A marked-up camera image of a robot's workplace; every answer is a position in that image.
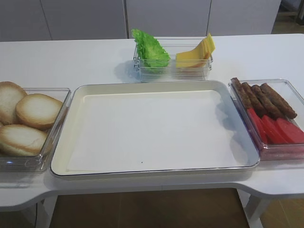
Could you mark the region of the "bun slice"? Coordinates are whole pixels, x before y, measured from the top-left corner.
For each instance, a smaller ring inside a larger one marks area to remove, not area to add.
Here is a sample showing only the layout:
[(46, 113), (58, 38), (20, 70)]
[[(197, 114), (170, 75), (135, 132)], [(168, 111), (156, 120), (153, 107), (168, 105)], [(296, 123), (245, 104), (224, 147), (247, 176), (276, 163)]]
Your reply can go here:
[(3, 125), (18, 124), (15, 108), (27, 96), (26, 91), (13, 82), (0, 83), (0, 122)]
[(16, 104), (16, 116), (22, 124), (45, 131), (53, 126), (62, 104), (48, 95), (30, 94)]
[(21, 124), (0, 128), (0, 151), (10, 156), (37, 156), (47, 133)]

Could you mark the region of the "clear lettuce and cheese container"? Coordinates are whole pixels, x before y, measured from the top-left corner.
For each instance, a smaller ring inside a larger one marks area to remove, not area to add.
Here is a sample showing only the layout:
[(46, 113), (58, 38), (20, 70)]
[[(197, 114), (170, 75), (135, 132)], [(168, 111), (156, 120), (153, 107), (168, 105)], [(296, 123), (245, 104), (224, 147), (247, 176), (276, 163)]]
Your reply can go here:
[(141, 82), (173, 82), (173, 81), (201, 81), (207, 80), (212, 69), (213, 57), (207, 60), (195, 59), (192, 64), (199, 64), (196, 67), (177, 67), (178, 62), (175, 57), (180, 52), (194, 49), (201, 41), (201, 38), (157, 38), (160, 45), (169, 54), (167, 66), (150, 67), (147, 61), (141, 59), (135, 48), (133, 56), (134, 70), (138, 73)]

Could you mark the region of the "flat yellow cheese slice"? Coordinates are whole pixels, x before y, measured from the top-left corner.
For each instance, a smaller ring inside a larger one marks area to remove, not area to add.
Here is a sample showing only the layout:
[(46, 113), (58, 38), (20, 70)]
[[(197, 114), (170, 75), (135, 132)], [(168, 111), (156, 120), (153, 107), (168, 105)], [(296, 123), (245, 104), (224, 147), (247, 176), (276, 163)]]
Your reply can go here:
[(178, 53), (176, 55), (176, 67), (203, 67), (207, 63), (207, 60), (210, 58), (210, 56), (210, 53), (205, 54), (204, 52), (195, 50)]

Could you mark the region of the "upright yellow cheese slices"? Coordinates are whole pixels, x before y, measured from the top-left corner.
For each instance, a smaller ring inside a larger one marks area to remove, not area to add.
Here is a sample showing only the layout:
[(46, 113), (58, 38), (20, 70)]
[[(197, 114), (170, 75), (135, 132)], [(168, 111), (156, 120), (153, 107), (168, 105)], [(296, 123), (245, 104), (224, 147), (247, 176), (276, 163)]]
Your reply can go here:
[(195, 48), (195, 59), (209, 59), (215, 44), (211, 34), (209, 33)]

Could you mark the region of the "large white metal tray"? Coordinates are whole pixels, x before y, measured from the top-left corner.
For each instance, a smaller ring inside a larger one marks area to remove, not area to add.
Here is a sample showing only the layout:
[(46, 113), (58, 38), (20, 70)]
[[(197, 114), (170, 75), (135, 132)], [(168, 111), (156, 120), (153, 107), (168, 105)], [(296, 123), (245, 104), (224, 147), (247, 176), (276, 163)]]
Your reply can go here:
[(73, 94), (51, 171), (61, 178), (243, 172), (259, 153), (225, 84), (84, 85)]

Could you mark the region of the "white parchment paper sheet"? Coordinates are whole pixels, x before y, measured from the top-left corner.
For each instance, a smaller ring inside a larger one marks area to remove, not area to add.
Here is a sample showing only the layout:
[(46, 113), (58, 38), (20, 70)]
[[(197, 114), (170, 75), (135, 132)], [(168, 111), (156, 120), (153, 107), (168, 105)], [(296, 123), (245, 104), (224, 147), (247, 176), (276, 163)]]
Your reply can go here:
[(101, 173), (246, 167), (256, 150), (215, 90), (86, 95), (71, 171)]

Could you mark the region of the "leftmost brown meat patty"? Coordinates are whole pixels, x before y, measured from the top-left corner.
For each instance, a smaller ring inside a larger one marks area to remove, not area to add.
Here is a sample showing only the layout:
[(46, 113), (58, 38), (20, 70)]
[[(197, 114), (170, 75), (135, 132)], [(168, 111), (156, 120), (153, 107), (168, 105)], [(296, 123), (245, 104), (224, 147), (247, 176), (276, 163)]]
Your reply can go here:
[(232, 85), (234, 86), (235, 90), (238, 93), (238, 96), (240, 97), (240, 100), (242, 101), (243, 106), (245, 109), (252, 108), (252, 104), (250, 102), (250, 99), (248, 95), (246, 94), (245, 90), (243, 89), (240, 81), (234, 77), (231, 79)]

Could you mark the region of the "brown meat patty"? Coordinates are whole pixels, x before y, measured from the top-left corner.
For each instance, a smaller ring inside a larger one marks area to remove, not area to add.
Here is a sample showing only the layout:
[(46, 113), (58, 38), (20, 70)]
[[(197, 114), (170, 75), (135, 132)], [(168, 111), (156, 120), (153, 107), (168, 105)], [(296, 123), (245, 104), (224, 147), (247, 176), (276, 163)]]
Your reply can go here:
[(260, 89), (284, 116), (289, 119), (295, 119), (297, 117), (297, 113), (293, 110), (289, 103), (267, 83), (263, 83), (260, 86)]
[(232, 85), (234, 86), (235, 90), (238, 93), (238, 96), (240, 97), (240, 100), (242, 101), (243, 106), (245, 109), (252, 108), (252, 104), (250, 102), (250, 99), (248, 95), (246, 94), (245, 90), (243, 89), (240, 81), (234, 77), (231, 79)]
[(247, 96), (249, 97), (249, 100), (250, 100), (252, 107), (255, 110), (256, 114), (260, 118), (262, 118), (265, 114), (267, 114), (266, 109), (261, 104), (261, 102), (259, 101), (257, 96), (254, 94), (253, 90), (251, 89), (251, 86), (247, 82), (242, 83), (242, 87), (243, 87), (244, 91), (246, 92)]
[(270, 99), (262, 92), (258, 85), (251, 86), (251, 89), (270, 117), (275, 120), (277, 118), (284, 118), (282, 112), (270, 101)]

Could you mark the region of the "left red tomato slice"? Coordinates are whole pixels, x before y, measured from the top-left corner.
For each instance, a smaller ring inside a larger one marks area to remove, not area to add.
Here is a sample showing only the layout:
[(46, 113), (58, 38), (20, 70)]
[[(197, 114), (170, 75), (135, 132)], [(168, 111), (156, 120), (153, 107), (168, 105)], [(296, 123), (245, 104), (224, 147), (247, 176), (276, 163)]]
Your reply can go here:
[(266, 132), (264, 131), (264, 128), (262, 126), (262, 121), (261, 119), (259, 118), (259, 116), (256, 114), (255, 110), (253, 108), (249, 108), (247, 109), (247, 114), (250, 116), (251, 120), (253, 121), (254, 125), (255, 125), (255, 128), (261, 138), (261, 141), (264, 143), (264, 144), (267, 144), (268, 143), (268, 140), (267, 140), (267, 135), (266, 135)]

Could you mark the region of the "red tomato slice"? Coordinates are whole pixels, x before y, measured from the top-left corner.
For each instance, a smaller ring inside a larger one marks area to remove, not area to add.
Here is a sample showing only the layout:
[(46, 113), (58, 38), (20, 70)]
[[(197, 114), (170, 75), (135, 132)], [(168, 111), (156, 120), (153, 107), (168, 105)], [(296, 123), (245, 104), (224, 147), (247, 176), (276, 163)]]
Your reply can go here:
[(247, 109), (247, 114), (250, 116), (251, 120), (253, 121), (254, 125), (255, 125), (255, 128), (261, 138), (261, 141), (264, 143), (264, 144), (267, 144), (268, 143), (268, 140), (267, 140), (267, 135), (266, 135), (266, 132), (264, 131), (264, 128), (262, 126), (262, 121), (261, 119), (259, 118), (259, 116), (256, 114), (255, 110), (253, 108), (249, 108)]
[(264, 115), (261, 120), (264, 131), (273, 144), (287, 144), (287, 140), (279, 133), (273, 119)]
[(288, 143), (304, 143), (304, 132), (293, 123), (278, 118), (275, 126)]

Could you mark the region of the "middle red tomato slice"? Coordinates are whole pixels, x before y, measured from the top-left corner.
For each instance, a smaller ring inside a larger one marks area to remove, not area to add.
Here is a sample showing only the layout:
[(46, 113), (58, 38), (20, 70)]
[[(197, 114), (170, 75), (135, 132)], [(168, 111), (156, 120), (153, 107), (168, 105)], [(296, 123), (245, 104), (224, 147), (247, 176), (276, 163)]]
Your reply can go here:
[(287, 140), (279, 133), (273, 119), (264, 115), (261, 120), (264, 131), (273, 144), (287, 144)]

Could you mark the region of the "clear meat and tomato container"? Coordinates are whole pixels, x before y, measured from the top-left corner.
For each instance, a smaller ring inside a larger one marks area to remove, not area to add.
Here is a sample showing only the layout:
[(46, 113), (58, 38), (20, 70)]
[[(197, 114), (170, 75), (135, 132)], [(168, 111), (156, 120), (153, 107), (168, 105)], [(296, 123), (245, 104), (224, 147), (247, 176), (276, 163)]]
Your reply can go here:
[[(258, 85), (259, 87), (263, 83), (267, 83), (276, 92), (278, 92), (293, 108), (297, 113), (295, 119), (289, 119), (286, 116), (284, 118), (295, 126), (299, 127), (304, 131), (304, 99), (296, 91), (296, 89), (291, 85), (291, 83), (284, 79), (263, 79), (263, 80), (239, 80), (240, 83), (247, 82), (250, 86)], [(289, 159), (303, 159), (304, 157), (304, 143), (288, 143), (287, 144), (273, 144), (272, 141), (267, 136), (268, 143), (264, 144), (255, 128), (253, 121), (247, 114), (247, 109), (242, 104), (237, 91), (235, 90), (232, 82), (229, 83), (231, 96), (239, 114), (258, 149), (261, 160), (289, 160)]]

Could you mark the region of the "clear bun container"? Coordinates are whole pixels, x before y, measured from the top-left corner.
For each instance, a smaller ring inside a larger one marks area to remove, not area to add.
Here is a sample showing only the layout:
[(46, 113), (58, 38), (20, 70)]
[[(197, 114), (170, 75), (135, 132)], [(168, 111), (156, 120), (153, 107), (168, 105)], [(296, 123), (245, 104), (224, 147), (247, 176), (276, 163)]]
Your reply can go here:
[(71, 91), (68, 88), (23, 88), (27, 95), (44, 94), (61, 101), (62, 107), (53, 126), (43, 132), (47, 133), (45, 143), (37, 156), (10, 156), (0, 152), (1, 171), (44, 171), (60, 138), (63, 122), (65, 120)]

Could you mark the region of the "rightmost brown meat patty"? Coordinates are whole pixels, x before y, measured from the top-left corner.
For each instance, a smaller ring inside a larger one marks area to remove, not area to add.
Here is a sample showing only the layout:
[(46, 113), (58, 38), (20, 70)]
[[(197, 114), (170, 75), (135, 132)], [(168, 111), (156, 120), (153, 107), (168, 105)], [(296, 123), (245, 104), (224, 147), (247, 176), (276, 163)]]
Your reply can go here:
[(289, 119), (295, 119), (297, 117), (297, 113), (293, 110), (289, 103), (267, 83), (263, 83), (260, 86), (260, 89), (284, 116)]

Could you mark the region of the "right red tomato slice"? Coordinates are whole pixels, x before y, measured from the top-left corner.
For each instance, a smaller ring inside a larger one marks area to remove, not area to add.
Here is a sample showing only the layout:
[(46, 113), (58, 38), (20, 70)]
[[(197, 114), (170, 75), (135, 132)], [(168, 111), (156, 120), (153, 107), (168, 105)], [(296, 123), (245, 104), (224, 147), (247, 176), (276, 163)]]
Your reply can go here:
[(278, 118), (275, 126), (288, 143), (304, 143), (304, 132), (293, 123)]

